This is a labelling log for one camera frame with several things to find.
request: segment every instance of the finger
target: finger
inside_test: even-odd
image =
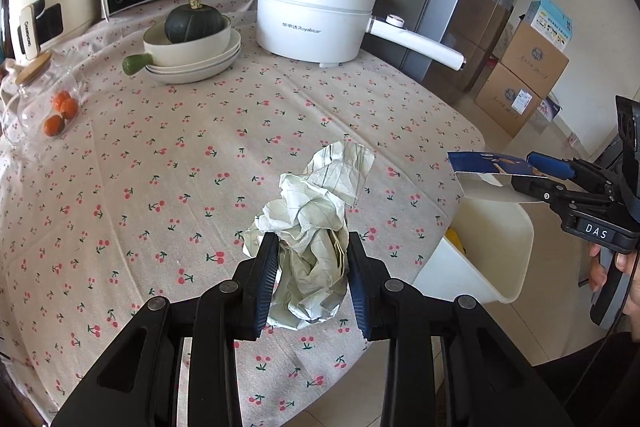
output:
[[[634,342],[640,342],[640,314],[629,315],[631,321],[631,338]]]
[[[607,271],[596,257],[591,259],[591,269],[589,273],[589,285],[592,291],[597,291],[607,282]]]
[[[590,243],[589,255],[591,257],[597,256],[600,253],[600,245],[596,245],[595,243]]]
[[[640,316],[640,306],[638,306],[631,299],[627,299],[625,303],[625,307],[622,309],[625,315],[633,315],[636,317]]]
[[[618,268],[621,272],[626,273],[627,275],[631,275],[631,272],[634,269],[634,264],[636,263],[637,253],[629,253],[623,254],[619,253],[616,255],[616,268]],[[640,280],[640,271],[636,270],[634,274],[634,280]]]

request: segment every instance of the white trash bin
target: white trash bin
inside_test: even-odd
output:
[[[529,215],[517,203],[463,199],[451,226],[466,256],[443,237],[414,286],[423,295],[447,301],[471,295],[481,304],[513,302],[529,267]]]

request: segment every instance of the green handle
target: green handle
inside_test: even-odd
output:
[[[154,63],[154,56],[151,53],[143,53],[141,55],[129,55],[122,60],[122,71],[124,74],[131,76],[138,73],[145,66],[151,66]]]

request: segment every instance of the white electric pot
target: white electric pot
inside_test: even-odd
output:
[[[400,17],[372,17],[375,1],[258,0],[258,44],[276,55],[331,67],[353,60],[364,34],[371,33],[453,70],[465,64],[457,51],[402,28]]]

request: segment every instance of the lid knob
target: lid knob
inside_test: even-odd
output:
[[[401,19],[397,15],[387,15],[386,23],[395,26],[396,28],[402,28],[404,26],[404,19]]]

